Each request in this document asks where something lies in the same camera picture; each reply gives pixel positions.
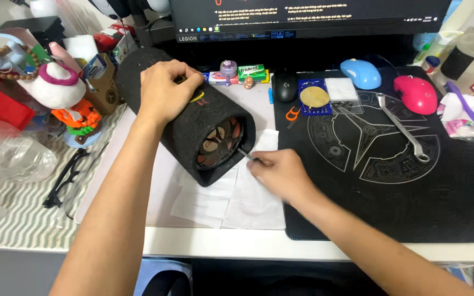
computer monitor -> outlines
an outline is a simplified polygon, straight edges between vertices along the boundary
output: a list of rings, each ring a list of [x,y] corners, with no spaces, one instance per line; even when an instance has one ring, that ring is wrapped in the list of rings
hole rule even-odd
[[[178,42],[437,32],[451,0],[171,0]]]

black computer mouse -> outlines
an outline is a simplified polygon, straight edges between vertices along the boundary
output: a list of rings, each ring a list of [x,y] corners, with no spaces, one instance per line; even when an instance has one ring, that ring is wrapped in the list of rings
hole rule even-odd
[[[295,72],[276,72],[273,77],[272,97],[283,103],[290,103],[298,94],[298,76]]]

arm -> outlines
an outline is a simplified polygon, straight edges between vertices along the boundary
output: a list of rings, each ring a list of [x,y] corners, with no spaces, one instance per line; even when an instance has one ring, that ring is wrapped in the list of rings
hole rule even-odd
[[[188,79],[180,85],[178,75]],[[141,107],[89,207],[50,295],[132,295],[140,269],[156,149],[164,126],[204,78],[185,63],[159,62],[141,72]]]
[[[474,289],[342,209],[310,181],[293,150],[254,152],[249,169],[389,295],[474,295]]]

mouse pad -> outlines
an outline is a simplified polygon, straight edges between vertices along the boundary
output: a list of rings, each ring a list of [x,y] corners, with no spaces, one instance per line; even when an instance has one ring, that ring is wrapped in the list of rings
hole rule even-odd
[[[436,114],[418,115],[405,108],[393,89],[396,72],[379,71],[379,88],[357,90],[363,114],[300,114],[288,129],[285,115],[299,100],[275,102],[279,149],[297,151],[322,192],[399,242],[474,242],[474,143],[451,139]],[[398,71],[430,81],[420,67]],[[298,75],[345,77],[340,71]],[[378,92],[421,143],[429,163],[414,157],[412,144],[379,108]],[[285,204],[284,214],[291,239],[328,240],[292,206]]]

striped fabric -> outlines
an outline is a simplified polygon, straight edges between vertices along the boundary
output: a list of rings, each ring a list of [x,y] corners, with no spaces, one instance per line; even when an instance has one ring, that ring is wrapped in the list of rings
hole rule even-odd
[[[87,147],[87,151],[101,151],[103,146],[109,141],[116,125],[122,118],[126,105],[116,108],[110,116],[103,117],[104,131],[101,138],[94,145]],[[76,152],[76,149],[68,147],[63,141],[63,136],[52,138],[47,143],[56,158],[58,165],[54,173],[42,182],[35,183],[13,183],[5,182],[0,190],[0,205],[7,208],[9,212],[0,220],[0,248],[5,249],[46,249],[49,251],[67,251],[74,238],[78,226],[73,220],[64,217],[58,219],[63,227],[52,227],[51,222],[58,217],[58,207],[45,209],[42,206],[43,201],[54,186],[56,179],[62,169],[69,162],[70,158]],[[97,153],[92,153],[89,157],[83,158],[77,165],[78,170],[89,167],[96,158]],[[87,191],[87,188],[94,177],[94,172],[101,161],[101,155],[96,159],[89,173],[83,176],[82,170],[79,176],[74,179],[77,182],[81,180],[81,188],[76,193],[75,202],[69,211],[69,216],[74,215],[80,200]],[[60,192],[60,198],[63,201],[64,193],[70,190],[74,184],[66,185]]]

